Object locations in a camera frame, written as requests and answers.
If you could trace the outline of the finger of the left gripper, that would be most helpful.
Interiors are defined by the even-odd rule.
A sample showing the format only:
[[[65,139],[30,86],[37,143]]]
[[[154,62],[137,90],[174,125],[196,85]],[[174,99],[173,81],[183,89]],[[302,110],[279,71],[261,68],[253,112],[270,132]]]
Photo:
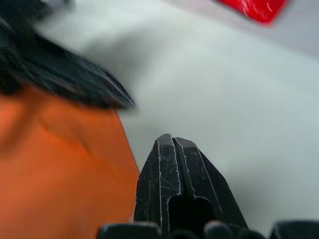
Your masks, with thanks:
[[[0,76],[0,91],[5,95],[30,84],[87,106],[135,107],[129,93],[108,71],[50,41],[2,42]]]

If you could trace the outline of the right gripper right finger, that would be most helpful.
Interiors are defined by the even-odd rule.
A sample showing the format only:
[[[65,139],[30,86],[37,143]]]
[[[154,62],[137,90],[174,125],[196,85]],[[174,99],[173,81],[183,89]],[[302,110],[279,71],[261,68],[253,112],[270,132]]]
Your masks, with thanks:
[[[247,223],[222,174],[197,145],[181,137],[173,138],[185,179],[185,189],[191,196],[191,218],[204,226],[212,220],[247,229]]]

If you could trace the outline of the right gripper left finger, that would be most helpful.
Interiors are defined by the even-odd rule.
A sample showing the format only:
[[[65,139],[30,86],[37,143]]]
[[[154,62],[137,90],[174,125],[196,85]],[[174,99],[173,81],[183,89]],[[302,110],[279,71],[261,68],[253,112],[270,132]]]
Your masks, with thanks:
[[[170,134],[157,138],[137,182],[134,221],[155,223],[162,237],[180,237],[185,227],[185,143]]]

